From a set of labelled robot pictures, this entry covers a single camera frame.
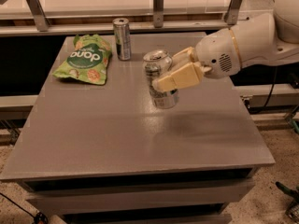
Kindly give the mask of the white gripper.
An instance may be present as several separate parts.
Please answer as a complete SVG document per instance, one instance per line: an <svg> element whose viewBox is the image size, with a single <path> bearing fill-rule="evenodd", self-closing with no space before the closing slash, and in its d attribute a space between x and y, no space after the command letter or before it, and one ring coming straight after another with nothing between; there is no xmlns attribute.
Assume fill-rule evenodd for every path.
<svg viewBox="0 0 299 224"><path fill-rule="evenodd" d="M221 29L207 35L193 47L188 47L172 57L175 71L164 73L152 81L159 92L184 89L199 84L203 77L223 78L235 75L241 69L241 58L231 29Z"/></svg>

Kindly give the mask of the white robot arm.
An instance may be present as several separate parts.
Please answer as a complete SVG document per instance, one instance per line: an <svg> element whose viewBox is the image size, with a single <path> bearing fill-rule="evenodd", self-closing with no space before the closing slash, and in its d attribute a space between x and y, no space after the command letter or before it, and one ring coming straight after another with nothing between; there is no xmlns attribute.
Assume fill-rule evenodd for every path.
<svg viewBox="0 0 299 224"><path fill-rule="evenodd" d="M276 0L273 11L202 38L173 56L167 71L152 81L165 92L223 78L262 64L296 63L299 56L299 0Z"/></svg>

